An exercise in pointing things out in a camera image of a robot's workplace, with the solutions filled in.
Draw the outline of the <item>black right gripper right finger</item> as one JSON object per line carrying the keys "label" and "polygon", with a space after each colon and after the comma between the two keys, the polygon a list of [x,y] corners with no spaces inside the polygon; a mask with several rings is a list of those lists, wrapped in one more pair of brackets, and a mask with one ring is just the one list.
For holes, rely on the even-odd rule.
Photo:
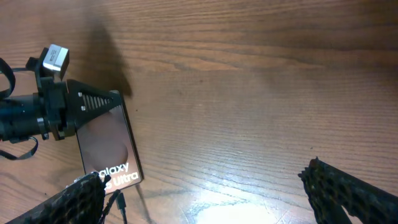
{"label": "black right gripper right finger", "polygon": [[317,223],[397,223],[397,197],[314,158],[298,174]]}

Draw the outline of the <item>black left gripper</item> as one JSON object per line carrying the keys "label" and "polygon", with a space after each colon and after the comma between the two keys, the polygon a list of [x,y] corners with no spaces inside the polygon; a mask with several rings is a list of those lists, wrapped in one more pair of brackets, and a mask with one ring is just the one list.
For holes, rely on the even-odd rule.
{"label": "black left gripper", "polygon": [[44,140],[50,134],[57,141],[73,136],[75,129],[122,105],[118,91],[100,90],[72,79],[57,82],[58,76],[48,74],[42,66],[48,49],[44,48],[38,58],[29,58],[25,65],[35,75],[35,121]]}

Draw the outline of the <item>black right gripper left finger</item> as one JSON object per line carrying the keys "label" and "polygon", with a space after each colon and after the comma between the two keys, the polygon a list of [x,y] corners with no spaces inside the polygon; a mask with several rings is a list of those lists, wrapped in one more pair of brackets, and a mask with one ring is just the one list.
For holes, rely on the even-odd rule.
{"label": "black right gripper left finger", "polygon": [[110,176],[92,172],[10,221],[13,224],[102,223]]}

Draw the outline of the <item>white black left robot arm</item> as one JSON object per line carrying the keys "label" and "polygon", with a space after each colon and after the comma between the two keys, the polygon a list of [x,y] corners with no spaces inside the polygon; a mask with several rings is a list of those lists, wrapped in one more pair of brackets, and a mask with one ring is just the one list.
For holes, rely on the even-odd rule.
{"label": "white black left robot arm", "polygon": [[24,71],[35,75],[37,92],[13,96],[16,85],[15,68],[1,61],[1,73],[9,88],[1,91],[1,140],[13,144],[35,140],[38,135],[47,140],[74,136],[86,123],[121,105],[117,91],[104,91],[85,83],[62,78],[70,60],[70,51],[52,44],[40,57],[28,59]]}

